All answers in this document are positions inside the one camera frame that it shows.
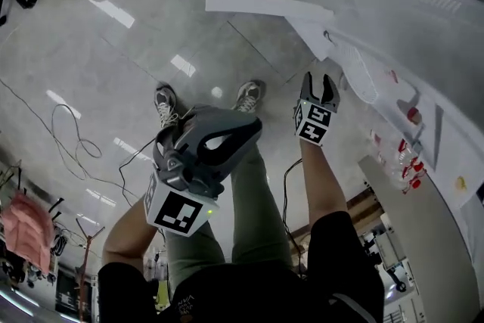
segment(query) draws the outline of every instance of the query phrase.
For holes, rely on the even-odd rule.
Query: black t-shirt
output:
[[[380,276],[344,212],[313,226],[305,281],[274,262],[213,266],[183,281],[172,305],[157,315],[137,269],[114,262],[99,271],[101,323],[382,322],[383,297]]]

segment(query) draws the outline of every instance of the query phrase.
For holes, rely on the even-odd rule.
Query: black sleeve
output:
[[[363,250],[347,212],[324,216],[312,227],[308,274],[312,289],[333,300],[334,315],[342,318],[342,314],[358,313],[355,316],[366,318],[356,321],[371,321],[371,317],[376,322],[383,321],[383,282]]]
[[[98,275],[101,323],[157,320],[148,284],[135,267],[112,262],[105,265]]]

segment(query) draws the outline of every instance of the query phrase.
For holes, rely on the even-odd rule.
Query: person's left arm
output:
[[[157,228],[146,223],[142,198],[107,236],[99,271],[101,323],[156,318],[153,297],[143,276],[143,256],[156,232]]]

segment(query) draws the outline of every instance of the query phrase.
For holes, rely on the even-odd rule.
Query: white marker cube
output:
[[[294,115],[296,135],[310,143],[322,146],[323,138],[334,112],[306,100],[300,100]]]
[[[144,212],[150,225],[189,237],[218,209],[212,198],[175,190],[161,182],[155,172],[151,174],[144,196]]]

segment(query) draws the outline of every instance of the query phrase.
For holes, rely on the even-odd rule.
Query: green pants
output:
[[[235,224],[232,262],[274,261],[291,268],[281,215],[269,189],[264,160],[257,147],[238,164],[231,180]],[[225,264],[222,249],[208,222],[190,237],[167,232],[166,246],[173,289],[203,268]]]

